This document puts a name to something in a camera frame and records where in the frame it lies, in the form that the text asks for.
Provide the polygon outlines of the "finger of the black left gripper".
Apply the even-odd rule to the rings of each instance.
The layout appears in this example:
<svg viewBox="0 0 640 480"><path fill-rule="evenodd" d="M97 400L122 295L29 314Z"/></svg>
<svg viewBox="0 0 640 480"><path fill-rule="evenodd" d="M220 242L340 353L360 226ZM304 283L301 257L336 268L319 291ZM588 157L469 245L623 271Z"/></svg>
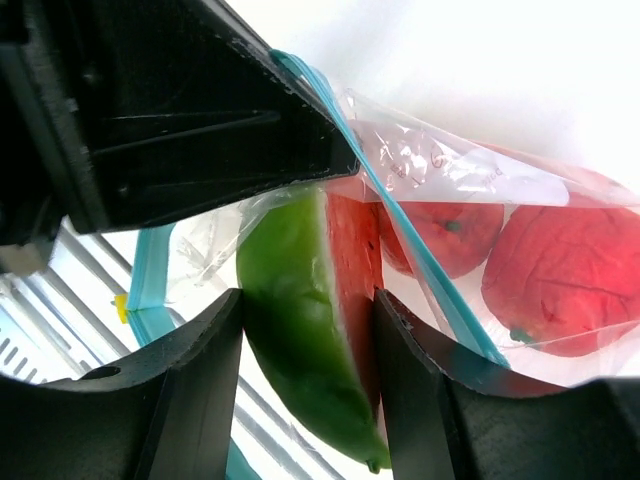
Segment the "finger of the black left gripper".
<svg viewBox="0 0 640 480"><path fill-rule="evenodd" d="M223 1L63 1L88 171L82 231L159 226L357 161L302 80Z"/></svg>

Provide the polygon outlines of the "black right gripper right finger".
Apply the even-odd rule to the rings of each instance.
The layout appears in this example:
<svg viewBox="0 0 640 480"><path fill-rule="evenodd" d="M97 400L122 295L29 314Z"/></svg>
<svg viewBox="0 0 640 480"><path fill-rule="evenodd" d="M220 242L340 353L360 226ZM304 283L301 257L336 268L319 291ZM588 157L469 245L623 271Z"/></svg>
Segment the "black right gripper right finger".
<svg viewBox="0 0 640 480"><path fill-rule="evenodd" d="M635 479L639 383L564 388L501 367L385 290L373 328L397 479Z"/></svg>

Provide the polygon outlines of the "clear zip top bag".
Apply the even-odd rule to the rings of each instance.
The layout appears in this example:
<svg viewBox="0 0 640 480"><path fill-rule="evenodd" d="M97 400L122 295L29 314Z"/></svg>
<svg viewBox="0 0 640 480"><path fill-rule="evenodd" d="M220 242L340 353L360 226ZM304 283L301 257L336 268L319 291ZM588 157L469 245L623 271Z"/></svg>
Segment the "clear zip top bag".
<svg viewBox="0 0 640 480"><path fill-rule="evenodd" d="M235 416L227 479L635 479L639 198L583 168L473 142L351 91L299 57L356 158L142 230L114 302L138 344L239 288L270 394Z"/></svg>

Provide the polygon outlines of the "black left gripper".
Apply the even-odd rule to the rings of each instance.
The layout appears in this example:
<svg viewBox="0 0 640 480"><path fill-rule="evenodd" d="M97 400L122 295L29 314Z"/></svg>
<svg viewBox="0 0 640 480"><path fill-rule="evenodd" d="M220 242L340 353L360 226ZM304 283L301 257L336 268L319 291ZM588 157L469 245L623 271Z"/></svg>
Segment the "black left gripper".
<svg viewBox="0 0 640 480"><path fill-rule="evenodd" d="M108 113L105 1L1 4L1 271L44 270L65 218L107 226L95 162Z"/></svg>

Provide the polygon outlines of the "fake watermelon slice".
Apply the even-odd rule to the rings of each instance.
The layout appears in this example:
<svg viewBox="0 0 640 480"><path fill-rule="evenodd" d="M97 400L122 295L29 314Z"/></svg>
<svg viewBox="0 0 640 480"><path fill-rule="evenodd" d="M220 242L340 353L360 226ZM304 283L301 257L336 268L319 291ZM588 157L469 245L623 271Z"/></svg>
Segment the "fake watermelon slice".
<svg viewBox="0 0 640 480"><path fill-rule="evenodd" d="M281 402L370 472L390 468L371 326L383 285L375 207L299 190L255 222L236 272L246 337Z"/></svg>

